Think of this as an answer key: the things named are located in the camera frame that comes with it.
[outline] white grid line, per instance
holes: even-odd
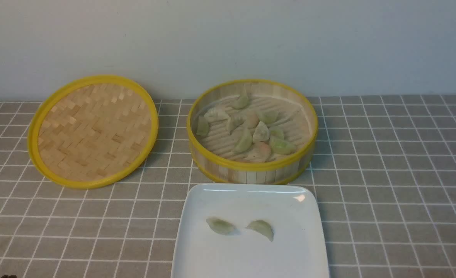
[[[327,137],[329,138],[329,132],[327,130],[326,121],[324,121],[324,125],[325,125],[325,130],[326,130]],[[330,151],[331,156],[333,158],[334,167],[336,168],[336,161],[334,160],[333,148],[331,146],[331,142],[329,142],[329,151]],[[345,198],[343,196],[343,190],[341,190],[341,183],[340,183],[340,177],[338,176],[338,170],[335,171],[335,174],[336,174],[336,179],[338,181],[338,185],[339,185],[339,188],[340,188],[341,199],[345,200]],[[350,233],[350,240],[352,241],[352,247],[353,247],[353,252],[354,252],[354,255],[355,255],[355,261],[357,262],[357,264],[359,264],[359,256],[357,255],[357,249],[355,248],[355,243],[354,243],[354,238],[353,238],[353,233],[352,233],[352,227],[351,227],[350,222],[349,222],[350,219],[348,218],[348,210],[347,210],[347,206],[345,204],[343,204],[343,209],[345,211],[345,217],[346,217],[347,224],[348,224],[348,232]],[[360,276],[360,278],[362,278],[362,271],[360,270],[360,268],[359,268],[359,276]]]
[[[103,213],[103,216],[101,218],[101,223],[99,224],[99,228],[97,229],[97,237],[94,240],[94,244],[92,245],[92,250],[90,252],[89,259],[87,260],[87,266],[85,267],[85,272],[83,273],[84,277],[87,274],[87,271],[89,270],[90,261],[92,260],[92,255],[94,255],[94,250],[96,249],[97,240],[99,239],[99,234],[101,233],[101,228],[103,227],[104,218],[106,216],[106,213],[108,212],[109,204],[111,202],[111,196],[113,195],[113,191],[115,190],[115,185],[116,185],[115,183],[113,185],[108,185],[108,186],[112,186],[111,192],[109,194],[108,203],[106,204],[106,208],[104,209],[104,213]]]
[[[389,121],[390,121],[390,124],[393,125],[393,122],[391,121],[391,118],[390,118],[389,116],[388,116],[388,119],[389,119]],[[420,134],[419,134],[418,130],[415,129],[415,131],[417,132],[417,136],[420,137]],[[396,130],[394,130],[394,133],[395,133],[396,138],[398,138],[398,134],[396,134]],[[427,149],[426,149],[426,147],[424,146],[424,143],[422,143],[422,146],[424,147],[424,150],[425,150],[426,153],[427,153]],[[400,148],[401,148],[401,150],[402,150],[402,153],[405,154],[405,150],[403,150],[403,146],[402,146],[401,144],[400,144]],[[408,161],[408,159],[406,159],[406,161],[407,161],[408,168],[409,168],[410,171],[411,171],[410,173],[411,173],[411,175],[413,176],[413,181],[415,182],[415,185],[417,185],[417,179],[416,179],[415,176],[413,175],[413,171],[412,171],[412,167],[410,166],[410,162]],[[427,205],[426,205],[425,202],[424,202],[424,197],[422,196],[422,192],[420,191],[420,189],[419,189],[418,186],[417,186],[417,190],[418,190],[418,192],[419,192],[420,198],[422,199],[422,202],[424,203],[424,208],[425,208],[425,210],[426,210],[427,215],[429,216],[429,219],[431,220],[432,223],[434,223],[433,218],[432,218],[432,216],[431,216],[431,213],[430,213],[430,211],[429,211]],[[440,243],[442,243],[441,236],[440,236],[439,231],[438,231],[438,229],[437,229],[436,226],[434,226],[434,230],[435,230],[435,232],[436,232],[436,236],[437,236],[437,238],[438,238],[438,241],[439,241]],[[449,261],[449,257],[447,256],[447,253],[446,253],[446,250],[445,250],[444,246],[441,245],[441,247],[442,247],[443,254],[444,254],[444,256],[445,256],[445,258],[446,258],[446,260],[447,260],[449,266],[452,267],[451,262]],[[456,274],[454,273],[453,268],[452,268],[452,274],[453,274],[454,277],[456,277]]]
[[[176,134],[177,134],[177,128],[178,128],[178,121],[179,121],[179,118],[180,117],[177,117],[177,123],[175,124],[175,131],[173,132],[173,138],[175,138]],[[171,162],[171,152],[173,152],[173,146],[175,145],[175,143],[173,142],[171,144],[171,147],[170,147],[170,156],[168,157],[168,166],[170,166],[170,162]],[[166,185],[166,179],[168,178],[168,168],[166,168],[166,173],[165,173],[165,178],[164,178],[164,181],[163,181],[163,188],[161,190],[161,199],[159,200],[159,207],[158,207],[158,213],[156,215],[156,221],[154,223],[154,230],[152,232],[152,240],[151,240],[151,246],[149,246],[149,254],[147,255],[147,260],[150,261],[151,259],[151,255],[152,255],[152,247],[154,245],[154,238],[156,236],[156,229],[158,227],[158,219],[159,219],[159,213],[161,212],[161,206],[163,204],[163,196],[164,196],[164,193],[165,193],[165,185]],[[146,264],[145,266],[145,272],[144,272],[144,278],[147,277],[147,271],[149,270],[149,263]]]
[[[362,107],[364,108],[364,111],[365,111],[365,113],[366,113],[366,118],[367,118],[367,111],[366,111],[366,109],[365,109],[365,107],[364,107],[363,105],[364,105],[364,104],[362,104]],[[369,118],[367,118],[367,122],[368,122],[369,126],[371,126],[371,122],[369,122]],[[381,156],[381,148],[379,147],[379,144],[378,144],[377,141],[375,141],[375,145],[376,145],[376,148],[378,148],[378,152],[379,152],[379,155],[380,155],[380,158],[381,158],[381,163],[382,163],[384,169],[387,169],[386,164],[384,163],[384,159],[383,159],[383,157]],[[365,182],[364,172],[361,171],[361,173],[362,173],[362,178],[364,179],[364,182]],[[401,207],[400,207],[400,205],[399,205],[398,197],[396,196],[396,191],[394,190],[394,187],[392,186],[393,183],[391,182],[391,178],[390,178],[390,176],[389,176],[388,171],[386,171],[386,177],[387,177],[388,182],[389,182],[389,184],[390,184],[390,188],[391,188],[391,190],[392,190],[392,192],[393,192],[393,197],[394,197],[394,200],[395,200],[395,202],[396,202],[396,206],[398,207],[398,211],[399,211],[399,213],[400,213],[400,217],[401,217],[401,219],[402,219],[403,226],[405,227],[405,231],[407,231],[408,241],[409,241],[410,244],[412,244],[412,237],[411,237],[411,235],[410,235],[410,231],[408,230],[407,224],[405,223],[405,217],[403,216],[403,212],[402,212],[402,209],[401,209]],[[374,215],[374,221],[376,222],[376,225],[377,225],[377,227],[378,227],[379,238],[380,238],[381,242],[383,242],[384,256],[386,257],[386,260],[387,260],[388,265],[389,265],[388,255],[387,255],[387,252],[386,252],[386,248],[385,248],[385,245],[384,245],[384,241],[383,241],[383,239],[382,239],[382,232],[381,232],[381,229],[379,228],[378,220],[377,220],[377,218],[376,218],[376,216],[375,216],[375,213],[374,213],[373,202],[372,202],[371,196],[370,196],[370,194],[369,194],[369,189],[368,189],[368,187],[367,187],[367,186],[365,186],[365,187],[366,187],[367,196],[368,196],[368,198],[369,198],[369,202],[371,202],[371,210],[372,210],[373,215]],[[415,248],[413,248],[413,246],[412,246],[412,250],[413,250],[413,254],[414,254],[414,256],[415,256],[415,260],[417,261],[417,265],[420,265],[419,256],[417,255],[417,251],[415,250]],[[393,277],[394,275],[393,275],[393,272],[392,272],[392,270],[391,270],[391,267],[389,267],[389,271],[390,271],[390,275]],[[422,277],[425,277],[424,271],[421,270],[421,271],[420,271],[420,274],[421,274]]]
[[[345,108],[343,106],[341,106],[341,109],[343,110],[343,114],[346,114],[345,113]],[[348,127],[348,133],[350,134],[350,138],[353,140],[353,137],[352,137],[352,132],[350,131],[350,127],[348,125],[348,119],[345,117],[345,122],[347,124],[347,127]],[[364,181],[365,183],[365,177],[364,177],[364,172],[362,171],[362,166],[360,164],[360,160],[359,160],[359,157],[357,156],[357,149],[355,148],[355,144],[353,144],[352,142],[352,146],[353,146],[353,150],[354,150],[354,153],[355,153],[355,159],[357,160],[357,164],[359,165],[359,171],[360,171],[360,175],[362,177],[362,180]],[[381,157],[381,162],[383,163],[383,167],[386,168],[386,166],[384,165],[384,161],[382,160],[382,157]],[[365,189],[366,189],[366,193],[367,193],[367,199],[369,200],[369,206],[371,207],[371,212],[373,213],[373,218],[374,218],[374,221],[376,222],[376,229],[378,229],[378,234],[379,234],[379,239],[381,241],[381,244],[382,244],[382,249],[383,249],[383,253],[384,253],[384,258],[386,260],[386,265],[389,269],[389,273],[391,276],[393,276],[393,272],[391,271],[391,267],[390,267],[390,263],[389,263],[389,258],[388,258],[388,254],[386,253],[386,247],[384,246],[384,241],[382,239],[382,233],[381,233],[381,229],[379,228],[379,224],[378,224],[378,219],[376,218],[376,213],[374,211],[374,207],[373,207],[373,203],[372,203],[372,199],[371,199],[371,196],[369,195],[369,190],[367,189],[367,186],[365,186]]]
[[[19,178],[18,178],[18,181],[15,183],[14,187],[12,188],[12,190],[11,190],[11,192],[10,192],[10,196],[11,196],[11,195],[13,194],[13,192],[15,191],[15,188],[17,187],[17,184],[20,183],[20,178],[23,176],[23,174],[24,174],[25,170],[27,169],[27,166],[29,165],[29,163],[30,163],[30,161],[27,162],[27,165],[25,165],[25,168],[24,168],[24,170],[22,171],[22,173],[20,174],[20,176],[19,176]],[[37,190],[34,192],[34,196],[37,194],[37,191],[39,190],[39,188],[41,188],[41,185],[43,184],[43,181],[44,181],[44,177],[42,177],[41,182],[39,183],[39,185],[38,185],[38,187],[37,187]],[[9,198],[7,198],[7,200],[5,201],[5,204],[3,204],[3,207],[2,207],[2,209],[0,210],[0,214],[2,213],[3,209],[4,209],[5,206],[7,205],[8,201],[9,201]],[[13,232],[13,234],[16,234],[17,231],[18,231],[18,228],[22,225],[22,222],[23,222],[24,219],[25,219],[25,215],[27,215],[27,212],[29,211],[29,208],[31,207],[31,204],[32,204],[33,201],[34,201],[34,199],[30,200],[29,205],[27,206],[27,209],[25,209],[24,215],[22,216],[22,218],[21,218],[21,220],[20,220],[20,223],[17,225],[17,227],[16,227],[16,229],[15,229],[15,232]],[[13,239],[14,239],[14,236],[11,237],[10,242],[9,242],[9,244],[7,245],[7,249],[5,250],[3,257],[5,257],[5,256],[7,255],[7,253],[8,253],[8,251],[10,250],[10,246],[11,246],[11,243],[13,242]]]

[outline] green dumpling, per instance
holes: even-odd
[[[269,128],[269,133],[276,138],[285,139],[285,133],[283,132],[283,129],[279,127]]]
[[[270,112],[257,112],[257,116],[259,120],[266,125],[270,125],[278,119],[279,112],[278,111],[270,111]]]
[[[231,104],[231,107],[234,109],[242,109],[247,105],[249,105],[249,95],[247,92],[242,92],[240,97]]]
[[[248,150],[252,145],[252,135],[250,134],[250,130],[248,128],[244,128],[242,131],[242,135],[238,139],[235,148],[233,148],[234,153],[243,153],[244,151]]]
[[[206,137],[209,133],[209,123],[207,122],[206,118],[203,116],[199,116],[197,121],[197,131],[196,134],[198,136]]]
[[[278,154],[290,154],[294,153],[297,150],[297,146],[295,146],[291,142],[285,141],[274,136],[271,136],[271,139],[269,140],[269,145],[271,146],[271,150],[273,151],[273,153]]]
[[[246,229],[251,229],[253,231],[256,231],[263,236],[267,237],[269,241],[272,241],[274,239],[274,232],[272,231],[271,225],[269,225],[268,222],[264,220],[255,220],[252,221]]]
[[[206,219],[207,225],[216,233],[222,234],[226,236],[227,234],[231,234],[236,230],[236,227],[230,223],[226,222],[225,220],[221,220],[216,217],[210,217]]]

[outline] white wall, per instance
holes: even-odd
[[[306,95],[456,93],[456,0],[0,0],[0,99],[94,74],[163,98],[240,78]]]

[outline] grid pattern tablecloth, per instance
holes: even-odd
[[[318,199],[331,276],[456,277],[456,95],[309,99],[316,152],[293,183]],[[87,191],[30,163],[39,102],[0,103],[0,277],[170,276],[186,194],[209,180],[187,146],[192,101],[156,103],[145,164]]]

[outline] plate rim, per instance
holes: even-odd
[[[215,185],[215,186],[232,186],[232,185],[237,185],[237,186],[240,186],[240,187],[252,187],[252,186],[263,186],[263,187],[271,187],[271,188],[298,188],[300,190],[303,190],[306,194],[308,195],[311,195],[312,197],[312,200],[313,200],[313,204],[312,205],[315,205],[316,206],[316,209],[318,210],[318,213],[317,213],[317,217],[318,217],[318,220],[319,220],[319,223],[320,223],[320,233],[319,233],[319,236],[322,238],[322,248],[324,249],[324,255],[323,255],[323,260],[326,262],[325,264],[325,274],[326,274],[326,278],[329,277],[329,261],[327,260],[327,248],[326,248],[326,239],[325,239],[325,236],[324,236],[324,228],[322,226],[322,218],[320,216],[320,211],[319,211],[319,207],[318,207],[318,203],[317,203],[317,199],[316,197],[314,196],[314,194],[308,190],[307,188],[304,188],[302,186],[298,186],[298,185],[257,185],[257,184],[245,184],[245,183],[199,183],[197,185],[194,185],[190,190],[189,192],[187,193],[187,197],[185,198],[185,202],[184,202],[184,207],[182,208],[182,214],[180,215],[180,223],[179,223],[179,226],[178,226],[178,231],[177,231],[177,238],[175,239],[175,248],[173,249],[173,259],[172,259],[172,265],[171,265],[171,275],[170,275],[170,278],[174,278],[174,273],[175,273],[175,261],[176,261],[176,257],[177,257],[177,247],[178,247],[178,241],[179,241],[179,235],[180,235],[180,231],[181,231],[181,227],[182,227],[182,220],[184,218],[184,212],[185,212],[185,204],[187,204],[187,200],[189,199],[189,196],[191,196],[191,192],[193,192],[193,190],[200,190],[202,187],[205,187],[205,186],[208,186],[208,185]]]

